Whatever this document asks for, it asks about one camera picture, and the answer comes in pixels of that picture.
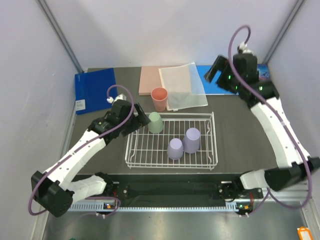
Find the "pink cup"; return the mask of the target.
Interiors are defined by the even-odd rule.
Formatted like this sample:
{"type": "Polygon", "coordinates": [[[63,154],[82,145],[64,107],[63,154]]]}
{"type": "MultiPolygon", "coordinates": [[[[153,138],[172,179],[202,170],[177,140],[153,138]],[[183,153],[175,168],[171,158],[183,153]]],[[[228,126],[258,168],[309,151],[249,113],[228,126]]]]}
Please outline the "pink cup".
{"type": "Polygon", "coordinates": [[[165,88],[157,87],[153,89],[151,92],[151,98],[154,107],[158,112],[163,112],[166,109],[168,92],[165,88]]]}

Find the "large purple cup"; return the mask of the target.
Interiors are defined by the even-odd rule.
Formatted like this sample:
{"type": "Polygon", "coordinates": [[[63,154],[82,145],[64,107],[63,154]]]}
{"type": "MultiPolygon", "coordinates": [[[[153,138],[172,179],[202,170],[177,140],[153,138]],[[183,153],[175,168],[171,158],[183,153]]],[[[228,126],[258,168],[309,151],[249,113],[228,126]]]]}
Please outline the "large purple cup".
{"type": "Polygon", "coordinates": [[[188,154],[196,153],[200,149],[201,133],[195,128],[189,128],[182,140],[184,151],[188,154]]]}

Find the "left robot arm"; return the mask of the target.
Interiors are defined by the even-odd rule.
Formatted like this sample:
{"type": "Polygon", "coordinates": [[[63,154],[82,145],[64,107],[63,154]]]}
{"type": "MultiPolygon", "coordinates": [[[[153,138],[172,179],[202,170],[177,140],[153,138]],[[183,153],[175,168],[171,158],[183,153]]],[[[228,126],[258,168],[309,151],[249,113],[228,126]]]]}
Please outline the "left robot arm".
{"type": "Polygon", "coordinates": [[[91,122],[80,140],[55,165],[31,177],[30,199],[40,204],[56,218],[70,206],[86,198],[100,195],[109,198],[114,187],[105,173],[96,173],[84,180],[74,177],[87,162],[112,140],[127,136],[148,125],[147,117],[139,103],[118,99],[103,117],[91,122]]]}

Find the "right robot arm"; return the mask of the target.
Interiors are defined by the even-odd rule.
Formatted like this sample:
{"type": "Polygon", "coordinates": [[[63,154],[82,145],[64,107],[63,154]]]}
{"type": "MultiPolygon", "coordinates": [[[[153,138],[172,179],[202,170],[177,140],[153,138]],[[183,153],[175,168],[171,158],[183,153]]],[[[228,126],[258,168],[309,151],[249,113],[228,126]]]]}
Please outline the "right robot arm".
{"type": "Polygon", "coordinates": [[[233,56],[233,64],[245,82],[257,91],[265,100],[262,103],[248,91],[236,78],[226,57],[219,55],[209,71],[204,75],[212,82],[216,73],[219,88],[238,95],[248,106],[262,126],[275,154],[277,166],[272,169],[260,169],[243,173],[234,181],[233,192],[239,198],[245,198],[252,189],[270,188],[276,192],[304,181],[307,172],[303,159],[306,159],[310,173],[320,168],[319,157],[311,157],[300,146],[297,136],[284,113],[280,95],[269,79],[260,79],[257,57],[251,53],[238,53],[233,56]]]}

